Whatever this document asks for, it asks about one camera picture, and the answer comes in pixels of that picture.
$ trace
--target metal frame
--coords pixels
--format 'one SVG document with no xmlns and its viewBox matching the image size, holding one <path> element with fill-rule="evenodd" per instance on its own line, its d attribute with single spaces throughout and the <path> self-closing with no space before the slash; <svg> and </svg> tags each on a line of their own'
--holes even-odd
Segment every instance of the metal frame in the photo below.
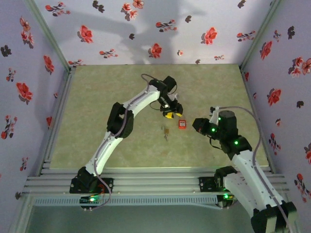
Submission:
<svg viewBox="0 0 311 233">
<path fill-rule="evenodd" d="M 78 200 L 82 195 L 69 193 L 71 179 L 77 175 L 78 170 L 50 169 L 52 153 L 75 70 L 73 68 L 65 80 L 64 88 L 58 99 L 57 109 L 53 115 L 54 125 L 42 151 L 44 161 L 42 161 L 42 166 L 38 168 L 36 176 L 27 178 L 22 191 L 23 196 L 27 197 L 24 202 L 26 204 L 23 205 L 19 221 L 15 222 L 15 225 L 13 225 L 14 231 L 11 232 L 24 233 L 26 231 L 33 206 L 81 206 Z M 252 110 L 256 115 L 252 98 L 246 85 L 245 88 Z M 263 140 L 263 144 L 269 160 L 271 156 L 269 156 L 266 150 L 265 140 Z M 287 196 L 289 189 L 285 177 L 282 174 L 275 174 L 275 169 L 274 166 L 271 166 L 273 165 L 271 162 L 270 160 L 270 166 L 262 166 L 261 168 L 276 191 L 283 196 Z M 198 180 L 199 177 L 213 177 L 216 169 L 217 167 L 105 168 L 101 176 L 114 179 L 113 201 L 109 205 L 150 205 L 154 203 L 197 205 L 219 209 L 219 207 L 215 206 L 215 203 L 213 206 L 209 204 L 213 203 L 217 195 L 224 195 L 227 192 L 201 193 Z"/>
</svg>

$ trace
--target robotic arm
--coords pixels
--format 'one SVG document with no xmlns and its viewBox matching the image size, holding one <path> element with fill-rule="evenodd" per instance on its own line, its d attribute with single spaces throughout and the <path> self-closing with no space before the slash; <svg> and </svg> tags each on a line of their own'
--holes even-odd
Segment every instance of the robotic arm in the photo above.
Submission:
<svg viewBox="0 0 311 233">
<path fill-rule="evenodd" d="M 221 150 L 240 170 L 245 180 L 232 166 L 216 170 L 217 187 L 229 190 L 251 217 L 255 233 L 283 232 L 296 219 L 296 207 L 286 203 L 273 188 L 259 164 L 255 152 L 245 137 L 238 134 L 237 119 L 232 111 L 220 111 L 211 107 L 211 119 L 196 118 L 193 128 L 210 139 L 219 140 Z"/>
<path fill-rule="evenodd" d="M 78 175 L 71 180 L 70 193 L 99 193 L 98 186 L 101 185 L 101 181 L 97 175 L 102 173 L 116 146 L 132 132 L 135 116 L 148 104 L 158 101 L 164 117 L 173 118 L 173 113 L 182 116 L 182 105 L 170 94 L 175 86 L 176 81 L 170 76 L 163 81 L 153 78 L 148 82 L 146 89 L 134 98 L 113 105 L 104 139 L 86 166 L 82 167 Z"/>
</svg>

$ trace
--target red packet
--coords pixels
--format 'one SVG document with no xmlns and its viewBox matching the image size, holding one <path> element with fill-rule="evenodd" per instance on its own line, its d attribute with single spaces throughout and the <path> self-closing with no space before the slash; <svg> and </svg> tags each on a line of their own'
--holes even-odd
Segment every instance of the red packet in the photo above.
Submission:
<svg viewBox="0 0 311 233">
<path fill-rule="evenodd" d="M 178 127 L 180 129 L 185 129 L 186 128 L 186 120 L 179 120 L 178 121 Z"/>
</svg>

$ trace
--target purple wall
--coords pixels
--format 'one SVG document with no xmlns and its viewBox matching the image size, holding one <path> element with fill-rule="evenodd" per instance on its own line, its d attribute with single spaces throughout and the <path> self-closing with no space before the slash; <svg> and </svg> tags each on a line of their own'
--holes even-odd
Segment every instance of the purple wall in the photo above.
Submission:
<svg viewBox="0 0 311 233">
<path fill-rule="evenodd" d="M 5 233 L 19 202 L 16 192 L 38 165 L 65 69 L 22 0 L 1 1 L 0 9 L 0 232 Z"/>
<path fill-rule="evenodd" d="M 310 0 L 283 1 L 244 69 L 274 164 L 285 175 L 298 209 L 302 232 L 311 231 L 310 9 Z"/>
</svg>

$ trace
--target red flower print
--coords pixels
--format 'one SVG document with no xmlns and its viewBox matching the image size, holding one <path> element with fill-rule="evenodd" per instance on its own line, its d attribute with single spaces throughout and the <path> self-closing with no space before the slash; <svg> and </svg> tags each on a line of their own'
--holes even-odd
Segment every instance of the red flower print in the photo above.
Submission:
<svg viewBox="0 0 311 233">
<path fill-rule="evenodd" d="M 249 72 L 245 74 L 245 80 L 248 81 Z"/>
<path fill-rule="evenodd" d="M 298 78 L 300 74 L 301 74 L 301 71 L 299 68 L 295 68 L 293 72 L 291 73 L 293 78 Z"/>
<path fill-rule="evenodd" d="M 33 35 L 31 34 L 31 33 L 29 33 L 29 35 L 28 35 L 28 40 L 29 40 L 29 42 L 33 45 L 35 42 L 34 42 L 34 37 L 33 37 Z"/>
<path fill-rule="evenodd" d="M 295 65 L 300 66 L 303 63 L 302 57 L 297 57 L 295 60 Z"/>
<path fill-rule="evenodd" d="M 217 36 L 216 29 L 214 27 L 211 27 L 206 33 L 202 35 L 202 44 L 206 45 L 212 45 L 213 39 L 215 39 Z"/>
<path fill-rule="evenodd" d="M 246 34 L 238 33 L 237 38 L 239 42 L 245 41 L 245 40 L 253 40 L 255 34 L 256 34 L 255 31 L 251 31 L 250 33 L 246 33 Z"/>
<path fill-rule="evenodd" d="M 154 57 L 154 58 L 159 58 L 161 52 L 162 52 L 162 47 L 158 43 L 155 43 L 151 47 L 151 49 L 148 50 L 148 53 L 150 54 L 149 57 Z"/>
<path fill-rule="evenodd" d="M 111 49 L 110 51 L 99 51 L 100 55 L 103 55 L 104 58 L 109 58 L 109 57 L 117 57 L 117 54 L 114 54 L 115 50 Z"/>
<path fill-rule="evenodd" d="M 124 5 L 123 5 L 123 10 L 125 10 L 125 11 L 130 11 L 131 10 L 131 6 L 130 6 L 130 4 L 129 3 L 125 3 Z"/>
<path fill-rule="evenodd" d="M 62 2 L 59 2 L 57 6 L 50 6 L 50 5 L 46 5 L 45 6 L 45 9 L 49 12 L 52 12 L 52 15 L 57 17 L 57 16 L 60 16 L 62 14 L 65 14 L 65 15 L 69 15 L 70 14 L 70 11 L 64 11 L 64 3 Z"/>
<path fill-rule="evenodd" d="M 130 11 L 130 18 L 131 19 L 135 19 L 136 16 L 137 16 L 137 11 Z"/>
<path fill-rule="evenodd" d="M 82 42 L 93 43 L 93 33 L 85 25 L 82 25 L 80 28 L 80 36 L 82 37 Z"/>
<path fill-rule="evenodd" d="M 272 41 L 269 41 L 268 43 L 263 44 L 262 50 L 260 50 L 262 60 L 264 60 L 264 58 L 268 56 L 269 53 L 271 52 L 271 46 L 272 46 Z"/>
<path fill-rule="evenodd" d="M 281 146 L 276 143 L 276 139 L 275 139 L 275 135 L 274 133 L 270 134 L 270 139 L 269 139 L 269 143 L 273 149 L 274 155 L 277 155 L 277 151 L 281 150 Z"/>
<path fill-rule="evenodd" d="M 274 104 L 274 103 L 279 102 L 281 93 L 282 93 L 282 91 L 280 89 L 275 90 L 273 88 L 270 90 L 269 95 L 267 95 L 268 103 L 270 106 L 272 106 L 272 104 Z"/>
<path fill-rule="evenodd" d="M 306 159 L 308 160 L 309 164 L 311 164 L 311 151 L 306 152 Z"/>
<path fill-rule="evenodd" d="M 21 32 L 21 38 L 23 39 L 23 40 L 27 40 L 27 34 L 25 33 L 25 31 L 22 31 Z"/>
<path fill-rule="evenodd" d="M 29 26 L 28 21 L 24 20 L 23 17 L 20 17 L 19 22 L 20 22 L 20 24 L 21 24 L 21 26 L 23 27 L 23 29 L 24 29 L 25 32 L 27 32 L 27 31 L 30 30 L 31 27 Z"/>
<path fill-rule="evenodd" d="M 277 42 L 280 41 L 280 37 L 281 37 L 281 36 L 282 36 L 282 35 L 279 34 L 279 33 L 277 32 L 277 30 L 274 31 L 273 38 L 274 38 Z"/>
<path fill-rule="evenodd" d="M 52 123 L 52 117 L 50 116 L 47 118 L 48 129 L 50 128 L 51 123 Z"/>
<path fill-rule="evenodd" d="M 28 104 L 28 102 L 33 99 L 33 93 L 29 91 L 29 88 L 25 83 L 16 83 L 16 87 L 19 93 L 19 99 Z"/>
<path fill-rule="evenodd" d="M 215 58 L 215 61 L 225 59 L 225 58 L 224 58 L 224 55 L 221 55 L 221 56 L 214 56 L 214 58 Z"/>
<path fill-rule="evenodd" d="M 21 38 L 24 42 L 24 45 L 28 44 L 29 48 L 33 49 L 34 37 L 30 32 L 29 34 L 27 34 L 27 32 L 30 30 L 28 21 L 25 21 L 23 17 L 20 17 L 19 22 L 23 27 L 23 31 L 21 32 Z"/>
<path fill-rule="evenodd" d="M 20 167 L 20 171 L 22 170 L 26 170 L 26 166 L 27 166 L 27 161 L 28 161 L 28 157 L 27 158 L 22 158 L 22 164 L 21 164 L 21 167 Z"/>
<path fill-rule="evenodd" d="M 1 138 L 2 139 L 6 139 L 7 136 L 12 138 L 13 134 L 14 134 L 14 125 L 17 122 L 17 117 L 14 117 L 14 119 L 11 120 L 11 116 L 10 115 L 6 115 L 5 116 L 5 121 L 6 121 L 6 126 L 4 128 L 4 131 L 1 132 Z"/>
<path fill-rule="evenodd" d="M 54 72 L 54 66 L 52 64 L 52 60 L 51 58 L 48 56 L 48 55 L 44 55 L 43 56 L 43 59 L 44 59 L 44 63 L 45 63 L 45 68 L 46 70 L 52 74 Z"/>
<path fill-rule="evenodd" d="M 304 147 L 306 152 L 306 159 L 308 160 L 309 164 L 311 164 L 311 143 L 308 145 L 308 147 Z"/>
<path fill-rule="evenodd" d="M 135 8 L 142 9 L 143 6 L 144 6 L 144 2 L 141 1 L 141 0 L 134 0 L 133 6 L 134 6 Z"/>
<path fill-rule="evenodd" d="M 298 178 L 298 180 L 300 180 L 300 181 L 303 180 L 303 176 L 302 176 L 300 173 L 297 174 L 297 178 Z"/>
<path fill-rule="evenodd" d="M 304 62 L 301 66 L 303 75 L 309 74 L 311 71 L 311 58 Z"/>
<path fill-rule="evenodd" d="M 6 139 L 7 136 L 8 136 L 8 135 L 7 135 L 7 132 L 2 131 L 2 133 L 1 133 L 1 138 L 2 138 L 2 139 Z"/>
<path fill-rule="evenodd" d="M 46 6 L 45 6 L 45 9 L 46 9 L 47 11 L 52 10 L 52 8 L 51 8 L 51 6 L 50 6 L 50 5 L 46 5 Z"/>
<path fill-rule="evenodd" d="M 9 81 L 13 82 L 15 74 L 16 74 L 16 70 L 13 71 L 12 68 L 9 68 L 9 74 L 8 74 L 8 76 L 6 76 L 6 80 L 8 82 Z"/>
<path fill-rule="evenodd" d="M 176 27 L 172 28 L 174 23 L 175 23 L 175 20 L 171 19 L 168 23 L 157 22 L 155 24 L 155 26 L 157 28 L 160 28 L 159 32 L 161 32 L 161 33 L 162 32 L 167 32 L 169 30 L 176 31 L 177 30 Z"/>
<path fill-rule="evenodd" d="M 280 126 L 280 125 L 281 125 L 281 119 L 279 118 L 276 120 L 276 126 Z"/>
<path fill-rule="evenodd" d="M 77 66 L 81 66 L 83 61 L 81 59 L 78 59 L 78 61 L 73 62 L 73 61 L 68 61 L 68 64 L 71 65 L 72 67 L 77 67 Z"/>
</svg>

